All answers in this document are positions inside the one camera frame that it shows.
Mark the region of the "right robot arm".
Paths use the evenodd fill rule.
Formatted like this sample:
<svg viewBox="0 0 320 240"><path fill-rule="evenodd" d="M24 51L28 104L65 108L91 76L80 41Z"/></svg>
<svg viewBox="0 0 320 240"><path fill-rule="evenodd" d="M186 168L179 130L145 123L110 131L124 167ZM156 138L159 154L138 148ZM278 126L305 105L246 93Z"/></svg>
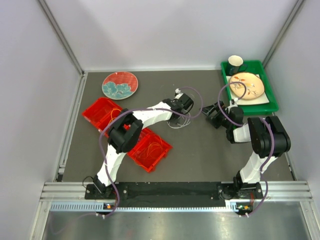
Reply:
<svg viewBox="0 0 320 240"><path fill-rule="evenodd" d="M232 183L221 183L222 199L248 198L260 190L262 174L268 166L291 148L291 139L277 116L249 117L244 123L243 109L234 101L226 107L222 101L203 107L201 112L216 129L224 127L232 144L251 143L252 154Z"/></svg>

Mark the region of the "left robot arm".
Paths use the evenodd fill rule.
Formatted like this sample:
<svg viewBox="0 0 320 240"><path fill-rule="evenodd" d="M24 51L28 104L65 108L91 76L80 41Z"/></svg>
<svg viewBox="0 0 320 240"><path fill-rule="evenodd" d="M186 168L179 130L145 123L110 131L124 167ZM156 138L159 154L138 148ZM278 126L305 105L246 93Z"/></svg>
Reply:
<svg viewBox="0 0 320 240"><path fill-rule="evenodd" d="M102 167L93 178L96 192L109 198L114 191L117 172L125 155L138 143L143 129L159 122L173 121L184 116L193 107L194 101L185 93L177 92L174 99L164 99L148 108L123 109L102 133L107 133L107 149L100 150L104 157Z"/></svg>

